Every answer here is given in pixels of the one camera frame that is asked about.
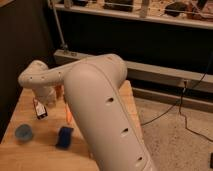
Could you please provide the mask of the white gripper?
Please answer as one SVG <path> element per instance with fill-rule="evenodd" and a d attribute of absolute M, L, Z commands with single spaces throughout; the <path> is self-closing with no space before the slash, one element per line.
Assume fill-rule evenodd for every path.
<path fill-rule="evenodd" d="M 54 106 L 56 104 L 56 92 L 51 86 L 40 87 L 34 90 L 36 99 L 45 106 Z"/>

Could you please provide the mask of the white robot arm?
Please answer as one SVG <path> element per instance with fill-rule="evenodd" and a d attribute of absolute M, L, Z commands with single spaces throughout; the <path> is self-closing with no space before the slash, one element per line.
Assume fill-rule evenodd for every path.
<path fill-rule="evenodd" d="M 99 171 L 157 171 L 120 97 L 126 77 L 124 60 L 104 54 L 52 69 L 35 60 L 18 82 L 33 90 L 43 104 L 54 101 L 56 85 L 64 87 L 65 99 Z"/>

